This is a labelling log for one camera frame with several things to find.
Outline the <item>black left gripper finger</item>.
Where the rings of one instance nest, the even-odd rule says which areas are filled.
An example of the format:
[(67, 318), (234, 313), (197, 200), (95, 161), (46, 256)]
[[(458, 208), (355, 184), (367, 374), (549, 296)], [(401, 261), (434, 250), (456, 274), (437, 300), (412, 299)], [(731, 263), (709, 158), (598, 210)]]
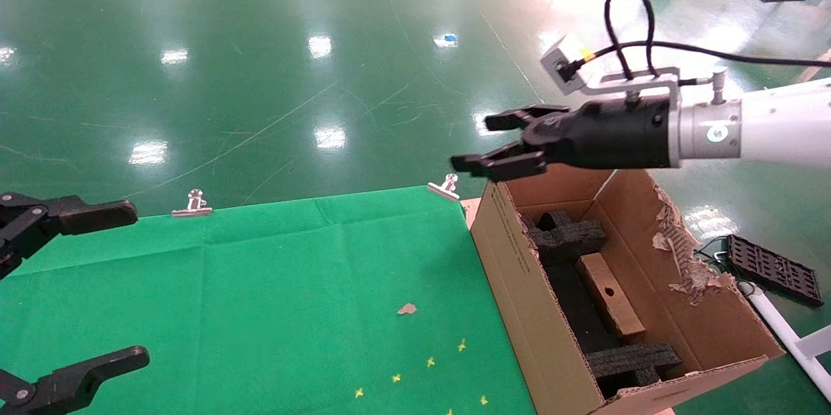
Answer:
[(149, 351), (131, 346), (52, 371), (35, 383), (1, 371), (2, 414), (68, 414), (88, 407), (109, 379), (149, 365)]
[(129, 200), (87, 204), (77, 195), (38, 199), (3, 193), (1, 199), (1, 279), (5, 279), (59, 235), (71, 236), (134, 225)]

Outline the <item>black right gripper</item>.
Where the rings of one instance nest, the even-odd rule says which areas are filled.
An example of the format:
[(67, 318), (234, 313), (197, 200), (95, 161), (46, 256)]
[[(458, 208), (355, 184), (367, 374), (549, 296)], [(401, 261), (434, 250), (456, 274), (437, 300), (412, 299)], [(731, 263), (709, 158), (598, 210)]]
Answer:
[(523, 143), (454, 155), (451, 166), (493, 182), (540, 175), (548, 163), (592, 170), (668, 168), (669, 107), (666, 97), (644, 97), (636, 104), (590, 101), (574, 111), (563, 105), (505, 110), (486, 116), (487, 130), (523, 130)]

